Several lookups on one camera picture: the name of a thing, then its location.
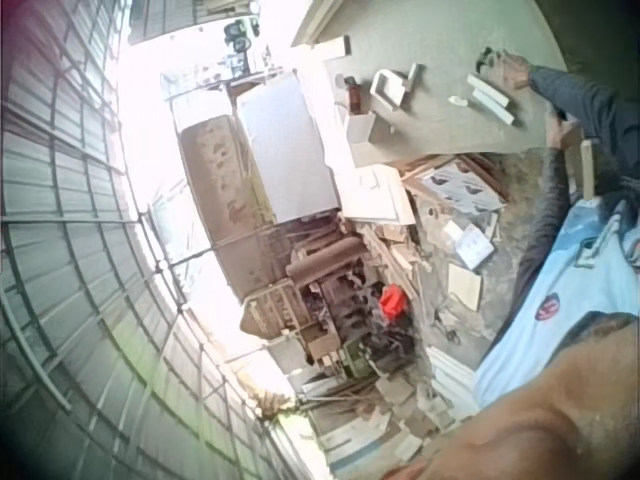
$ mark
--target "red object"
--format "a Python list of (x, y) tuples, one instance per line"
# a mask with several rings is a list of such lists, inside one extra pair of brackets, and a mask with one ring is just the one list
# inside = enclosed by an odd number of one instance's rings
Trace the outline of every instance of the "red object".
[(407, 294), (398, 285), (389, 285), (382, 291), (380, 308), (390, 321), (395, 320), (407, 307)]

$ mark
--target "white board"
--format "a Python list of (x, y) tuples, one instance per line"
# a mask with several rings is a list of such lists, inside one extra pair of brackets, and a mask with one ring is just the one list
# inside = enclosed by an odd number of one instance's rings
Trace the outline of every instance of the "white board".
[(294, 74), (240, 96), (238, 117), (277, 223), (338, 206), (320, 135)]

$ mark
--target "corrugated metal sheet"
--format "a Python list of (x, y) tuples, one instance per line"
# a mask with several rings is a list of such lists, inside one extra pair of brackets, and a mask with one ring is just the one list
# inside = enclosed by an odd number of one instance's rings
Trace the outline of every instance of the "corrugated metal sheet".
[(128, 12), (3, 12), (2, 434), (45, 478), (302, 478), (130, 216), (113, 75)]
[(247, 0), (133, 0), (129, 43), (249, 13)]

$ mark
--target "paper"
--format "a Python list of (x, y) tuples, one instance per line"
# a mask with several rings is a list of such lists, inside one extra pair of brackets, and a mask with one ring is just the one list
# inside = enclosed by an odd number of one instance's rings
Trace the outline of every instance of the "paper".
[(451, 240), (457, 242), (462, 237), (464, 231), (453, 221), (449, 220), (449, 222), (442, 229), (444, 233), (451, 237)]
[(456, 252), (469, 270), (475, 270), (494, 250), (489, 239), (474, 224), (470, 224), (456, 241)]
[(499, 210), (505, 202), (460, 159), (419, 177), (420, 182), (456, 210), (469, 214)]
[(482, 277), (450, 263), (448, 280), (449, 295), (477, 312), (480, 305)]

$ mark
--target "dusty floor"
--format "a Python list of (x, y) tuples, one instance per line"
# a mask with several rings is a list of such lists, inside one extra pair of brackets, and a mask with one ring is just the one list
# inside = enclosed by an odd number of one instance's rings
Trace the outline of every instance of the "dusty floor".
[[(443, 241), (446, 236), (442, 236), (441, 231), (449, 219), (453, 219), (462, 228), (473, 222), (483, 229), (488, 224), (488, 215), (471, 219), (453, 211), (451, 215), (441, 214), (434, 220), (428, 214), (431, 205), (425, 201), (416, 202), (422, 248), (431, 255), (429, 263), (433, 267), (431, 272), (422, 268), (419, 270), (421, 296), (425, 299), (425, 304), (424, 310), (419, 307), (415, 309), (417, 329), (423, 342), (433, 344), (471, 369), (475, 369), (480, 363), (511, 305), (518, 263), (529, 238), (533, 207), (540, 193), (539, 178), (542, 169), (541, 150), (530, 150), (522, 155), (487, 157), (498, 166), (499, 180), (510, 196), (508, 205), (499, 213), (497, 233), (493, 240), (496, 251), (476, 270), (483, 278), (478, 312), (447, 297), (448, 264), (462, 263)], [(576, 151), (569, 152), (570, 174), (577, 158)], [(446, 321), (451, 322), (448, 328), (455, 330), (460, 338), (459, 344), (448, 341), (444, 332), (432, 325), (436, 308), (441, 316), (446, 317)]]

